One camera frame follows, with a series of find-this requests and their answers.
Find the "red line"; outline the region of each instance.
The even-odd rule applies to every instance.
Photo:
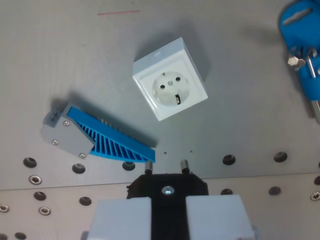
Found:
[[[134,14],[134,13],[139,13],[139,12],[140,12],[140,10],[133,10],[133,11],[112,11],[112,12],[98,13],[98,16],[117,15],[117,14]]]

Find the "blue plastic part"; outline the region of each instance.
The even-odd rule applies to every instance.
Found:
[[[83,111],[71,107],[67,116],[73,119],[95,141],[90,154],[125,162],[156,162],[153,149],[102,123]]]
[[[291,50],[296,47],[297,50],[307,54],[309,47],[315,48],[319,55],[312,58],[312,64],[317,72],[320,68],[320,0],[303,0],[290,5],[280,17],[280,30],[284,42]],[[308,15],[298,21],[284,25],[284,21],[294,14],[301,11],[312,9]],[[299,80],[305,96],[310,101],[320,101],[320,77],[312,78],[308,65],[301,67],[298,71]]]

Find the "blue ribbed component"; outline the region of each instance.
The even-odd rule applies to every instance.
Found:
[[[155,151],[102,123],[94,117],[71,107],[67,116],[73,119],[83,131],[95,141],[92,155],[126,162],[156,162]]]

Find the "mounting hole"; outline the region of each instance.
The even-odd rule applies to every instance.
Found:
[[[37,166],[37,161],[32,158],[32,157],[26,157],[25,159],[23,159],[23,164],[27,167],[27,168],[35,168]]]
[[[39,213],[41,215],[47,216],[47,215],[49,215],[51,213],[51,210],[50,210],[50,208],[48,208],[46,206],[42,206],[42,207],[39,208]]]
[[[29,177],[29,182],[34,184],[34,185],[39,185],[41,184],[42,180],[39,176],[37,175],[32,175]]]
[[[8,236],[4,233],[0,233],[0,240],[8,240]]]
[[[24,240],[27,238],[27,236],[23,232],[16,232],[14,236],[16,239],[19,240]]]
[[[315,185],[320,185],[320,176],[317,176],[313,182]]]
[[[36,191],[34,194],[33,194],[34,198],[39,200],[39,201],[43,201],[43,200],[46,200],[47,196],[44,192],[42,191]]]
[[[281,193],[281,188],[278,186],[273,186],[269,189],[269,194],[271,196],[277,196]]]
[[[80,197],[79,203],[83,206],[89,206],[92,203],[92,201],[89,197],[83,196],[83,197]]]
[[[132,171],[133,169],[135,169],[136,165],[134,162],[130,162],[130,161],[125,161],[124,163],[122,163],[122,168],[126,171]]]
[[[9,207],[7,205],[5,205],[5,204],[0,204],[0,212],[2,212],[2,213],[9,212]]]
[[[288,155],[284,152],[284,151],[280,151],[280,152],[277,152],[275,155],[274,155],[274,160],[277,162],[277,163],[282,163],[284,162],[285,160],[287,160],[288,158]]]
[[[81,163],[76,163],[72,166],[72,171],[76,174],[83,174],[86,171],[86,168]]]
[[[228,165],[228,166],[232,165],[236,162],[236,157],[231,154],[226,155],[223,157],[222,162],[223,162],[223,164]]]
[[[311,194],[310,199],[312,201],[318,201],[320,200],[320,192],[316,191],[314,193]]]
[[[232,195],[232,194],[234,194],[234,192],[231,189],[226,188],[226,189],[223,189],[220,194],[221,195]]]

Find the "power socket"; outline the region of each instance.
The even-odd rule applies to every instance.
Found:
[[[135,61],[132,77],[159,121],[208,98],[182,37]]]

